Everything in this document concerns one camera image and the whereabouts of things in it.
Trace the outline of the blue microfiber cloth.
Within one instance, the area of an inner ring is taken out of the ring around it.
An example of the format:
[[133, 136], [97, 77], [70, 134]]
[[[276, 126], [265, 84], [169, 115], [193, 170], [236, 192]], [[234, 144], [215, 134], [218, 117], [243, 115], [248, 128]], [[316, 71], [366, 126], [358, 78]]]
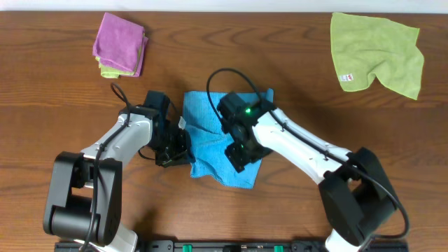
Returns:
[[233, 142], [229, 134], [224, 134], [221, 123], [216, 117], [213, 105], [217, 105], [225, 96], [222, 92], [207, 94], [202, 91], [190, 91], [183, 98], [183, 119], [185, 129], [192, 142], [192, 154], [195, 161], [191, 163], [190, 176], [194, 179], [210, 176], [224, 186], [252, 189], [254, 187], [261, 161], [245, 166], [241, 173], [236, 172], [225, 149]]

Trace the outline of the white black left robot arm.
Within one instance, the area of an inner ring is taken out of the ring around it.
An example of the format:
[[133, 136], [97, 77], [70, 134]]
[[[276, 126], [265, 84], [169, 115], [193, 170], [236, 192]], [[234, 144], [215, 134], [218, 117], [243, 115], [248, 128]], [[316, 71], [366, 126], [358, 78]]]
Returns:
[[142, 105], [126, 103], [105, 135], [79, 153], [54, 161], [43, 217], [49, 235], [74, 240], [81, 250], [136, 251], [138, 236], [121, 223], [123, 169], [147, 146], [160, 167], [187, 165], [190, 136], [167, 119], [170, 99], [150, 91]]

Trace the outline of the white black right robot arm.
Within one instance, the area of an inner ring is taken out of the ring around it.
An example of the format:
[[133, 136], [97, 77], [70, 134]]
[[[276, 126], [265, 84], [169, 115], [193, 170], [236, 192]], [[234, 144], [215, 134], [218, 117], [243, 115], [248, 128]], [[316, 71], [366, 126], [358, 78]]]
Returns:
[[402, 210], [379, 159], [324, 141], [290, 120], [272, 102], [252, 104], [230, 94], [220, 100], [223, 131], [233, 139], [225, 155], [237, 172], [276, 152], [315, 182], [332, 232], [327, 251], [361, 251], [377, 228]]

